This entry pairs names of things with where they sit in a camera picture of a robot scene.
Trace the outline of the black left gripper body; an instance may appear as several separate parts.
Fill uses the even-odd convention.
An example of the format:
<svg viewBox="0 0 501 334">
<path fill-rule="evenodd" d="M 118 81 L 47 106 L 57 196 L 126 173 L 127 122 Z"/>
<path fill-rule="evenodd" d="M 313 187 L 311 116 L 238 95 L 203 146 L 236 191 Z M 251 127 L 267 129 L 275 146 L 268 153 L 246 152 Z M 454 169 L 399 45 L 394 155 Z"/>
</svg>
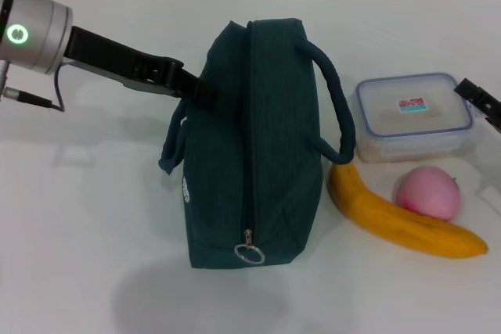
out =
<svg viewBox="0 0 501 334">
<path fill-rule="evenodd" d="M 140 52 L 80 27 L 72 27 L 64 57 L 75 67 L 122 83 L 138 92 L 181 95 L 182 63 Z"/>
</svg>

